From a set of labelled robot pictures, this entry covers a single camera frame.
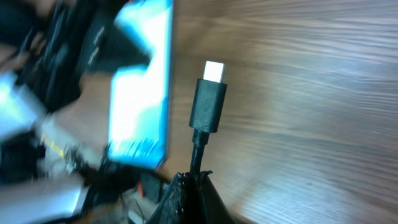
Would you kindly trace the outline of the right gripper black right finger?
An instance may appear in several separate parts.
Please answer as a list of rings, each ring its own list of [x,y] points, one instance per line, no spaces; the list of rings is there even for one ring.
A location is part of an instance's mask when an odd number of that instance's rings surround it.
[[[236,220],[229,213],[220,195],[215,189],[209,175],[211,170],[201,171],[198,180],[198,194],[201,213],[206,224],[236,224]]]

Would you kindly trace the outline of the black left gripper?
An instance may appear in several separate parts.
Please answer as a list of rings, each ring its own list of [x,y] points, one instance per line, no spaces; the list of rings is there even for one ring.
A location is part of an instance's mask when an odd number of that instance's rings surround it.
[[[44,106],[65,106],[81,95],[86,69],[115,72],[148,67],[151,55],[113,23],[94,20],[99,1],[1,1],[1,76],[14,72]]]

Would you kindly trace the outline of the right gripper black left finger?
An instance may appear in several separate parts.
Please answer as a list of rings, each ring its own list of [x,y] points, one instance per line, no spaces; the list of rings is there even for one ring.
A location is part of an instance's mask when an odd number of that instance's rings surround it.
[[[146,224],[184,224],[186,191],[183,186],[185,177],[177,173],[169,184],[157,208]]]

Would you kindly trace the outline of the blue Samsung Galaxy smartphone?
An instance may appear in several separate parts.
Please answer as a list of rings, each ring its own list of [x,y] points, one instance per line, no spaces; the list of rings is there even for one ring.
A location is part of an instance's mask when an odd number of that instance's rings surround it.
[[[167,157],[172,0],[125,5],[114,25],[149,53],[148,65],[121,67],[110,85],[107,156],[143,169],[158,169]]]

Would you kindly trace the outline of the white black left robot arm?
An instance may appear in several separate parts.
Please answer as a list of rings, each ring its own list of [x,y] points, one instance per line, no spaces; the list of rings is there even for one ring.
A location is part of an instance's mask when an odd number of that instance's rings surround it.
[[[119,65],[149,63],[149,58],[110,21],[123,1],[56,1],[46,21],[23,1],[1,2],[1,53],[5,65],[26,55],[15,84],[29,89],[48,113],[76,101],[80,80],[89,68],[114,70]],[[136,169],[105,162],[95,170],[77,162],[76,175],[51,182],[43,179],[38,161],[46,148],[33,131],[1,142],[2,223],[68,220],[79,208],[113,202],[139,182]]]

